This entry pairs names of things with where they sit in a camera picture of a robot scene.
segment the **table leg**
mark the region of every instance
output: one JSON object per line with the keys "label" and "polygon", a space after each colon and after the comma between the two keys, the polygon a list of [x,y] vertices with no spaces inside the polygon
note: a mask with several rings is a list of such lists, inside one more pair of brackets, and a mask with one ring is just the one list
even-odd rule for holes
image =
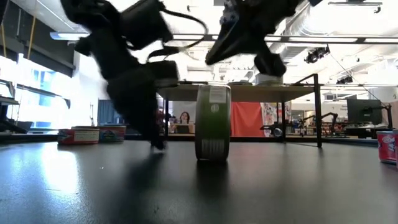
{"label": "table leg", "polygon": [[8,106],[3,106],[2,103],[0,103],[0,121],[7,120],[7,110]]}
{"label": "table leg", "polygon": [[286,114],[285,114],[285,102],[282,101],[282,141],[286,140]]}
{"label": "table leg", "polygon": [[167,141],[169,136],[169,99],[165,99],[165,114],[164,114],[164,139]]}
{"label": "table leg", "polygon": [[321,88],[319,85],[318,74],[313,76],[315,93],[315,119],[317,125],[317,146],[322,148],[322,112],[321,112]]}
{"label": "table leg", "polygon": [[276,103],[276,123],[279,124],[279,103]]}

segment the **spotlight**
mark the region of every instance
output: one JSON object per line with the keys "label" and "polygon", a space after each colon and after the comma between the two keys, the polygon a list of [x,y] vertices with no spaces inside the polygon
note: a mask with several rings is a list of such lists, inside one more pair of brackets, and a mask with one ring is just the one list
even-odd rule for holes
{"label": "spotlight", "polygon": [[308,51],[308,56],[304,59],[304,61],[307,63],[315,63],[328,54],[330,54],[329,46],[317,47],[314,50]]}
{"label": "spotlight", "polygon": [[353,82],[353,77],[351,75],[348,75],[346,77],[338,79],[336,84],[349,84],[352,82]]}

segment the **shelf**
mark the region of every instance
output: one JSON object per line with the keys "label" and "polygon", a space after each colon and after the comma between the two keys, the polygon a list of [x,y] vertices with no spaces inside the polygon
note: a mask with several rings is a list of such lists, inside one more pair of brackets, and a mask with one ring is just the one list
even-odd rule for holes
{"label": "shelf", "polygon": [[[179,85],[158,91],[170,101],[196,101],[199,85]],[[306,86],[231,86],[233,102],[287,102],[313,93],[313,87]]]}
{"label": "shelf", "polygon": [[12,98],[8,98],[8,97],[3,97],[0,96],[0,104],[2,106],[7,106],[7,105],[19,105],[18,101],[12,99]]}

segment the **barcode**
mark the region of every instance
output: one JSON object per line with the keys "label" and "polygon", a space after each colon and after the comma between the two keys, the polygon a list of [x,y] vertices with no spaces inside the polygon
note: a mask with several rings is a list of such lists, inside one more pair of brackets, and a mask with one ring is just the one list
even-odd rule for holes
{"label": "barcode", "polygon": [[210,87],[210,103],[226,103],[226,89],[222,86]]}

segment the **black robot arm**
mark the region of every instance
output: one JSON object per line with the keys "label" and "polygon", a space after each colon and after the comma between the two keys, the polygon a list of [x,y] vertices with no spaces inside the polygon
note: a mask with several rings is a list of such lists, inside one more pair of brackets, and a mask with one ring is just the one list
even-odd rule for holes
{"label": "black robot arm", "polygon": [[299,126],[300,126],[301,128],[303,128],[303,127],[304,127],[304,122],[305,122],[306,120],[311,119],[311,118],[314,118],[314,117],[315,117],[315,115],[311,115],[311,116],[309,116],[309,117],[300,119],[300,120],[299,120],[299,123],[300,123]]}
{"label": "black robot arm", "polygon": [[[157,40],[166,43],[173,39],[161,11],[199,22],[204,26],[205,34],[208,33],[207,26],[192,16],[166,10],[158,0],[140,0],[123,12],[105,0],[61,0],[61,3],[72,22],[91,32],[76,43],[75,50],[95,58],[108,82],[106,91],[115,110],[153,146],[162,149],[156,92],[160,87],[177,84],[177,64],[166,60],[141,64],[130,50],[141,50]],[[180,47],[164,45],[149,57],[168,56],[180,50]]]}
{"label": "black robot arm", "polygon": [[[224,0],[221,30],[206,63],[216,62],[236,54],[254,54],[254,64],[261,74],[281,77],[286,67],[279,55],[272,53],[264,38],[275,32],[275,26],[295,14],[304,0]],[[315,6],[322,0],[310,0]]]}
{"label": "black robot arm", "polygon": [[330,127],[330,132],[333,134],[333,133],[335,133],[335,124],[336,124],[338,114],[330,112],[330,113],[322,115],[321,119],[326,118],[327,116],[330,116],[330,115],[333,116],[333,118],[331,120],[331,127]]}

